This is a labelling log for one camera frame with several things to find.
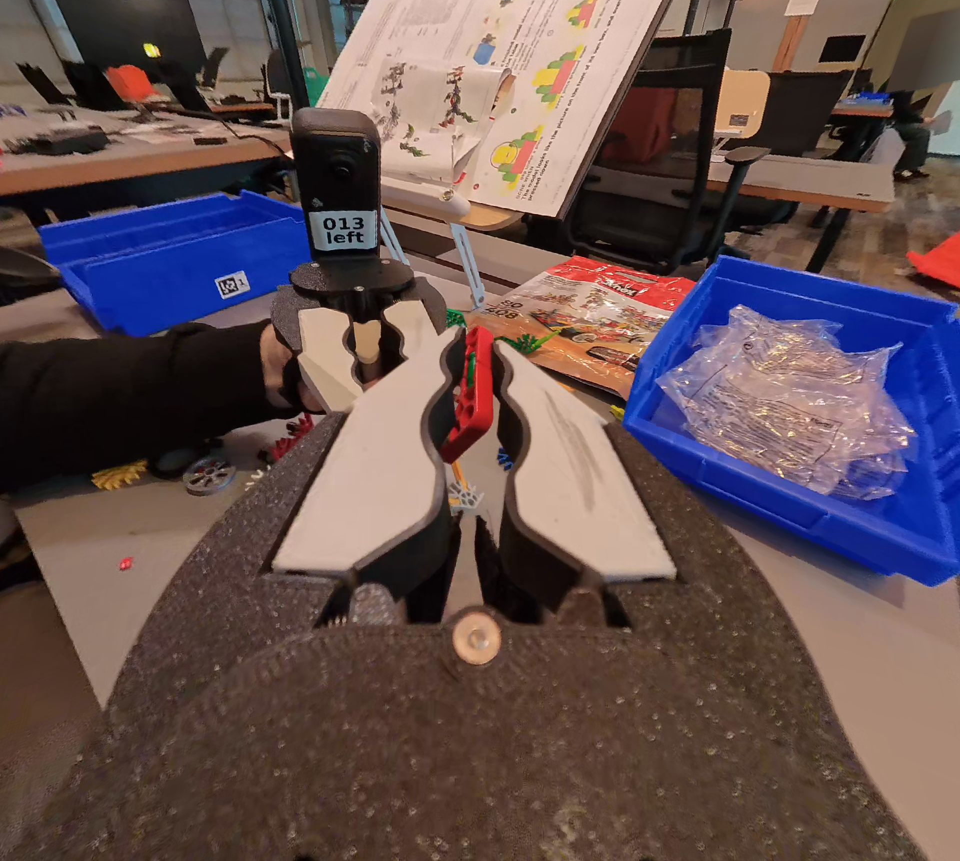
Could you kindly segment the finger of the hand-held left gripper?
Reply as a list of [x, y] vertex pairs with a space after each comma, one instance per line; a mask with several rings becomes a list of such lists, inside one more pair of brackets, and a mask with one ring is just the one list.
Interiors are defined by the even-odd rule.
[[352, 320], [345, 312], [318, 307], [300, 310], [297, 324], [301, 344], [297, 363], [303, 384], [327, 414], [348, 413], [363, 394], [348, 342]]
[[419, 297], [397, 300], [379, 315], [379, 380], [395, 370], [426, 378], [440, 376], [443, 332]]

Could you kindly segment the blue bin with square tag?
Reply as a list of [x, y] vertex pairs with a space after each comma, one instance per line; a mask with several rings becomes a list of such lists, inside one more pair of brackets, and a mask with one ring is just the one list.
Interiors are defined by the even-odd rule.
[[39, 237], [74, 301], [131, 337], [268, 295], [309, 260], [301, 207], [248, 191], [49, 223]]

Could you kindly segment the large black monitor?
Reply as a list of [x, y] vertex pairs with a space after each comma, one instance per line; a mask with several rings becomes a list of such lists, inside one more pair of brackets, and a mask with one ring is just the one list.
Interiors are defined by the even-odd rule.
[[208, 54], [189, 0], [54, 0], [81, 59], [132, 65], [153, 81], [162, 63], [196, 77]]

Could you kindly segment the person's left hand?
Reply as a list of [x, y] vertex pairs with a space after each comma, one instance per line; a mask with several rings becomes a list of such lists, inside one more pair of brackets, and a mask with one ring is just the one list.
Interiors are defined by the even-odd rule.
[[265, 397], [280, 416], [294, 412], [323, 415], [327, 409], [309, 387], [297, 356], [280, 339], [267, 320], [259, 337], [259, 353]]

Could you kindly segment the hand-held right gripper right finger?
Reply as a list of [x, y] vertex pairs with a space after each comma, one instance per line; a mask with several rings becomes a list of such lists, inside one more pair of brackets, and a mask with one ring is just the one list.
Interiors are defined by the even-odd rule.
[[506, 343], [491, 352], [495, 418], [478, 448], [478, 592], [516, 624], [632, 625], [622, 587], [678, 569], [617, 425]]

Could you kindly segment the orange traffic cone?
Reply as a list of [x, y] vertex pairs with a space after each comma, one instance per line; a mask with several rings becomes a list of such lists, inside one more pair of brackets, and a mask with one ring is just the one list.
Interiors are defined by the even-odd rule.
[[960, 233], [956, 232], [926, 253], [909, 251], [905, 257], [920, 275], [958, 290], [960, 287], [959, 243]]

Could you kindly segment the colourful rod connector toy model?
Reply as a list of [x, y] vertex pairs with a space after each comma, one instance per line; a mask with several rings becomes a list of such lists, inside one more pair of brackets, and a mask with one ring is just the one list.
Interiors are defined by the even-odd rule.
[[506, 367], [493, 333], [481, 325], [467, 328], [462, 375], [454, 390], [454, 424], [439, 448], [448, 468], [447, 501], [451, 514], [475, 513], [483, 493], [462, 471], [461, 459], [491, 429], [502, 396]]

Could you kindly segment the toy packaging bag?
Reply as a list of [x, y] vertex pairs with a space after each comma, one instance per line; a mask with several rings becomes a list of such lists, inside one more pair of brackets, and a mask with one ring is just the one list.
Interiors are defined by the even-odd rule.
[[642, 355], [693, 287], [684, 277], [574, 256], [465, 320], [542, 369], [626, 400]]

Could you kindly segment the folded instruction leaflet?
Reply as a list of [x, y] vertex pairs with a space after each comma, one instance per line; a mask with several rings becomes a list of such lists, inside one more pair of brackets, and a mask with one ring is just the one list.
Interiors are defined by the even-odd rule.
[[383, 175], [455, 186], [496, 119], [510, 110], [517, 77], [474, 62], [387, 57], [370, 90]]

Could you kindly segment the tan office chair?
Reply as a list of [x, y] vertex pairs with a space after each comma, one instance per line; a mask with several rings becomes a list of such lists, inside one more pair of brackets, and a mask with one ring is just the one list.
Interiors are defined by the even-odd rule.
[[745, 140], [762, 126], [771, 75], [759, 70], [727, 68], [721, 80], [713, 135], [715, 139]]

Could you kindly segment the white instruction board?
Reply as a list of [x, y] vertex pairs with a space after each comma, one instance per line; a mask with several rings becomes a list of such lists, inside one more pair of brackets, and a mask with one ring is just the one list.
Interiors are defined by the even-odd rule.
[[371, 117], [391, 57], [509, 68], [510, 109], [453, 187], [477, 205], [561, 218], [672, 1], [369, 0], [320, 105]]

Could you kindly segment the dark stand pole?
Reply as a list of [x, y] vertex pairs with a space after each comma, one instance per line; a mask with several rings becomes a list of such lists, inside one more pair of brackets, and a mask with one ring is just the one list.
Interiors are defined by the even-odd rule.
[[268, 0], [273, 26], [278, 39], [281, 60], [290, 83], [291, 119], [298, 111], [309, 108], [304, 67], [289, 0]]

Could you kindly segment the crumpled clear plastic bags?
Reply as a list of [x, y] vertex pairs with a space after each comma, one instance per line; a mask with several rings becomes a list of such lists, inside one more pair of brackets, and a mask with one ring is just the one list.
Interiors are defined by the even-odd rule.
[[918, 434], [886, 389], [901, 345], [848, 352], [840, 325], [774, 319], [743, 304], [702, 327], [657, 386], [699, 444], [819, 495], [894, 495]]

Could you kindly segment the grey toy wheel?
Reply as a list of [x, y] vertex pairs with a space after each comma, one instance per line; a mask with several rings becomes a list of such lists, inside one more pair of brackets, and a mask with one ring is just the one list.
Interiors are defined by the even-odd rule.
[[236, 467], [227, 459], [210, 455], [196, 460], [181, 475], [181, 483], [188, 495], [207, 497], [215, 495], [234, 482]]

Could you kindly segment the blue plastic bin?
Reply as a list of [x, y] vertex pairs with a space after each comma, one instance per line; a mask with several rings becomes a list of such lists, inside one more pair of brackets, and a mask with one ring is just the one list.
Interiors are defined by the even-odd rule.
[[[774, 320], [838, 325], [844, 351], [899, 345], [886, 389], [917, 432], [916, 459], [892, 496], [819, 495], [706, 447], [683, 430], [657, 381], [702, 327], [743, 304]], [[690, 486], [885, 576], [928, 587], [958, 576], [958, 305], [810, 272], [722, 257], [655, 335], [636, 369], [625, 428]]]

